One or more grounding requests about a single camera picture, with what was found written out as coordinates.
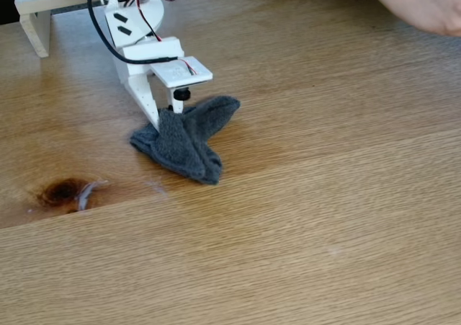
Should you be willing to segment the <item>person's hand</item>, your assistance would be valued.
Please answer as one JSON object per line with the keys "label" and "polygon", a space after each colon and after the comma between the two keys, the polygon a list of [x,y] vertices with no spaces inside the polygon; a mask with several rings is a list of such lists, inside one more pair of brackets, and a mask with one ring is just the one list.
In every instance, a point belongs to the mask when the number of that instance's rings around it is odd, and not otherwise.
{"label": "person's hand", "polygon": [[438,35],[460,36],[460,0],[378,0],[409,25]]}

